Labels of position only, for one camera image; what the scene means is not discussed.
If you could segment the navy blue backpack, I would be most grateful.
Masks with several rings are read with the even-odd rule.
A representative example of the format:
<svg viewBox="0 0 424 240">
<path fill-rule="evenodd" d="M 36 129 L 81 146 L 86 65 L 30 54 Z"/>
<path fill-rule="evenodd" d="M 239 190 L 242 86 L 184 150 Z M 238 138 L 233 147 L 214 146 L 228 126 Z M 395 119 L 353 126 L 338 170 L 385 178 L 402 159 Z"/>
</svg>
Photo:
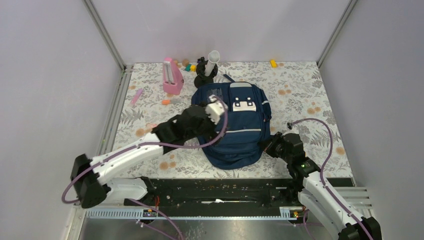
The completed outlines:
<svg viewBox="0 0 424 240">
<path fill-rule="evenodd" d="M 209 162 L 222 170 L 234 170 L 256 163 L 262 155 L 259 143 L 270 138 L 272 110 L 263 89 L 244 81 L 209 83 L 191 97 L 192 104 L 222 99 L 228 107 L 224 136 L 202 150 Z"/>
</svg>

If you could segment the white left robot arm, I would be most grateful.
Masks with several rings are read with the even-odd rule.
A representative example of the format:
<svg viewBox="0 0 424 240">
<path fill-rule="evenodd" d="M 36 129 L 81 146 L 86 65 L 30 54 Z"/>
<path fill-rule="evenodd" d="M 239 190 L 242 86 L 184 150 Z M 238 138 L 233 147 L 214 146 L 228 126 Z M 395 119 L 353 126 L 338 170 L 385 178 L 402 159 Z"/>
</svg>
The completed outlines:
<svg viewBox="0 0 424 240">
<path fill-rule="evenodd" d="M 63 191 L 61 201 L 79 203 L 84 209 L 106 200 L 125 199 L 136 199 L 148 206 L 155 200 L 154 190 L 142 178 L 117 178 L 117 175 L 176 149 L 209 147 L 224 136 L 228 121 L 228 107 L 222 101 L 191 105 L 119 150 L 92 158 L 83 153 L 74 160 L 70 184 Z"/>
</svg>

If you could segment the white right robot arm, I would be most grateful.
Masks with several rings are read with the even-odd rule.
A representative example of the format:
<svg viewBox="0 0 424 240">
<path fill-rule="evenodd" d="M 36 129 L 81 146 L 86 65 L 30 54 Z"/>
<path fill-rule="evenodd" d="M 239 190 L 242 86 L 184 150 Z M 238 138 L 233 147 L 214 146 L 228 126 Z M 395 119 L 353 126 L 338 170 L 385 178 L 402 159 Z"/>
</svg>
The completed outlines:
<svg viewBox="0 0 424 240">
<path fill-rule="evenodd" d="M 334 240 L 382 239 L 378 221 L 358 212 L 321 175 L 321 168 L 306 155 L 299 134 L 277 132 L 258 145 L 269 156 L 286 162 L 292 177 L 287 188 L 287 201 L 293 206 L 305 206 Z"/>
</svg>

